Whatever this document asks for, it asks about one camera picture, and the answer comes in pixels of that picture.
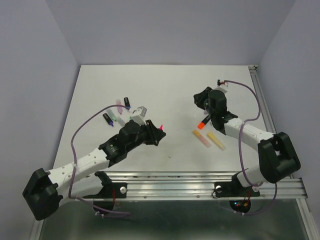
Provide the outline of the black highlighter orange cap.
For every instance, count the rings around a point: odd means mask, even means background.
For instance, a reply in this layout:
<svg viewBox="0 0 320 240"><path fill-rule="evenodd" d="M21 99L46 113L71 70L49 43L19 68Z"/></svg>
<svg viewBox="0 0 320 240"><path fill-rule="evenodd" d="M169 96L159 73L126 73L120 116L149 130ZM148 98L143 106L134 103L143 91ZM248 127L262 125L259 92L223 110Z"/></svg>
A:
<svg viewBox="0 0 320 240"><path fill-rule="evenodd" d="M203 129L206 124L211 120L211 117L209 115L207 115L199 124L198 124L198 128L201 130Z"/></svg>

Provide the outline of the pastel green highlighter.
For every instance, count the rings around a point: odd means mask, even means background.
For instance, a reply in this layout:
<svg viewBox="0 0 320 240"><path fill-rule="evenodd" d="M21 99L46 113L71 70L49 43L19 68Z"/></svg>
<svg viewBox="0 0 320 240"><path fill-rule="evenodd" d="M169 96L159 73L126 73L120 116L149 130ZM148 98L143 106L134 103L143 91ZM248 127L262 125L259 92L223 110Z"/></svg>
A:
<svg viewBox="0 0 320 240"><path fill-rule="evenodd" d="M114 114L114 112L111 110L111 108L108 108L108 109L106 110L106 113L108 114L108 116L109 116L114 122L117 121L117 117L116 117L116 115Z"/></svg>

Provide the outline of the black highlighter purple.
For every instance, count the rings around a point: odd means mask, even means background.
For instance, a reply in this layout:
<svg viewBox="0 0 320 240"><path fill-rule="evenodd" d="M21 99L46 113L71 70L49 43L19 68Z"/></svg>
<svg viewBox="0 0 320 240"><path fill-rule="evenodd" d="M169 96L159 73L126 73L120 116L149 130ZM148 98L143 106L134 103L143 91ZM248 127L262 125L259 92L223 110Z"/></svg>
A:
<svg viewBox="0 0 320 240"><path fill-rule="evenodd" d="M103 113L102 116L108 125L110 125L112 127L114 126L113 120L109 117L109 115L107 113Z"/></svg>

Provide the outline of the black highlighter blue tip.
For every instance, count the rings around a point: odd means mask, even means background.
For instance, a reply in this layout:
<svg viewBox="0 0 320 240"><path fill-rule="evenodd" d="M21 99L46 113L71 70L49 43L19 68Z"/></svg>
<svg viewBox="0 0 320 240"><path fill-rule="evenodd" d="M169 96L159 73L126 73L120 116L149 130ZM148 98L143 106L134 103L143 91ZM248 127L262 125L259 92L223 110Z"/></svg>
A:
<svg viewBox="0 0 320 240"><path fill-rule="evenodd" d="M125 105L126 109L129 111L130 108L131 108L131 104L130 104L129 98L128 97L124 97L123 101L124 101L124 105Z"/></svg>

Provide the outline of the pastel pink highlighter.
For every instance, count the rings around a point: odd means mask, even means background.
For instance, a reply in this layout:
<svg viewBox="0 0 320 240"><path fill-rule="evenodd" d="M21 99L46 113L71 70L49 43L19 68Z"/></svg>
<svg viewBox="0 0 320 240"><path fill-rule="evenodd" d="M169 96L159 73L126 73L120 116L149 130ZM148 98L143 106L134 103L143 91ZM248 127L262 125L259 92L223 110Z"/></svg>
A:
<svg viewBox="0 0 320 240"><path fill-rule="evenodd" d="M193 135L207 148L211 147L211 144L206 140L206 138L196 129L192 131Z"/></svg>

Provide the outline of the pastel purple highlighter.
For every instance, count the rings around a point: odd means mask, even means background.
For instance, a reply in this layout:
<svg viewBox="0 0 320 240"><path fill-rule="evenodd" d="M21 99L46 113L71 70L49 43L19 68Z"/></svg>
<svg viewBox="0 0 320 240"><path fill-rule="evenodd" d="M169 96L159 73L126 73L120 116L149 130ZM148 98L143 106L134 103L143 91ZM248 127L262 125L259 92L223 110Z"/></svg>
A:
<svg viewBox="0 0 320 240"><path fill-rule="evenodd" d="M122 114L122 112L123 112L123 107L122 107L122 102L121 102L121 100L120 100L120 99L117 99L117 100L115 101L115 103L116 103L116 105L117 105L117 111L118 111L120 114Z"/></svg>

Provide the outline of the pastel orange highlighter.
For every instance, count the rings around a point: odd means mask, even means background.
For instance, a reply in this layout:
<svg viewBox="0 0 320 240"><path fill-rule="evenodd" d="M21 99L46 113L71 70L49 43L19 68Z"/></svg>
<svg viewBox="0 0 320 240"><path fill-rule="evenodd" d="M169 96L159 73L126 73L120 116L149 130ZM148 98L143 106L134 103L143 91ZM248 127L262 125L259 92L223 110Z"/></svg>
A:
<svg viewBox="0 0 320 240"><path fill-rule="evenodd" d="M121 127L124 127L126 124L125 121L120 116L116 117L116 121L119 123Z"/></svg>

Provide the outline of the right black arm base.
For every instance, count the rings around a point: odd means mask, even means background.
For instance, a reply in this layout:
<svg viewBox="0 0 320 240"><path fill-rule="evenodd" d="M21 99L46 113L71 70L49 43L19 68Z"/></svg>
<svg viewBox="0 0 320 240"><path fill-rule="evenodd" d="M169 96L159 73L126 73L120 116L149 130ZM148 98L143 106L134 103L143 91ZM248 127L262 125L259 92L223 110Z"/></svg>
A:
<svg viewBox="0 0 320 240"><path fill-rule="evenodd" d="M218 198L244 198L259 197L260 192L255 192L252 187L243 187L242 185L233 184L231 181L218 181L214 183L212 197Z"/></svg>

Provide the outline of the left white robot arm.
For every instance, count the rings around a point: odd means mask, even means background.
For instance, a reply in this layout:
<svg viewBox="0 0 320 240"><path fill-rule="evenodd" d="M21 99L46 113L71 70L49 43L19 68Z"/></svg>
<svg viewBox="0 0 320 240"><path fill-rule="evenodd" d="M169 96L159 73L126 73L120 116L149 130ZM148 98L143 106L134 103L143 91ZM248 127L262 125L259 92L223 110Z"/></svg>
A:
<svg viewBox="0 0 320 240"><path fill-rule="evenodd" d="M72 194L73 185L86 177L99 178L94 191L100 197L106 197L111 193L111 184L103 170L118 164L142 144L157 146L165 136L166 133L151 120L142 125L130 120L116 135L82 158L75 157L73 162L48 171L35 170L22 196L37 221L53 215L68 200L80 200L79 192Z"/></svg>

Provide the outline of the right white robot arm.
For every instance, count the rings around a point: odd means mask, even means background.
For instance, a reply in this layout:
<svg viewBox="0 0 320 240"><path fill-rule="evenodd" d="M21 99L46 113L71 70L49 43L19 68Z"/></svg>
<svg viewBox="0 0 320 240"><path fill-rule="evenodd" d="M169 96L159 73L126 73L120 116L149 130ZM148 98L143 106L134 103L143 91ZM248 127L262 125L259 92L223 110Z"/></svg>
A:
<svg viewBox="0 0 320 240"><path fill-rule="evenodd" d="M212 126L246 144L258 153L258 164L242 169L232 176L231 181L218 184L220 193L242 195L249 187L265 182L275 184L301 168L301 163L290 137L284 133L272 133L246 124L237 115L228 111L226 91L207 87L193 96L194 104L205 110Z"/></svg>

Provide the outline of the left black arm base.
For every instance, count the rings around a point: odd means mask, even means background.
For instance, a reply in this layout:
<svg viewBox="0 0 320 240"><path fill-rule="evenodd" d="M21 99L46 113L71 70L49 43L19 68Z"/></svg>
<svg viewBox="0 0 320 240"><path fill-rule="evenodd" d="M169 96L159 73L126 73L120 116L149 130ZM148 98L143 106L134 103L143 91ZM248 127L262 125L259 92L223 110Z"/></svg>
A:
<svg viewBox="0 0 320 240"><path fill-rule="evenodd" d="M84 199L125 199L127 197L128 184L126 182L113 182L108 186L102 186L96 194L85 195Z"/></svg>

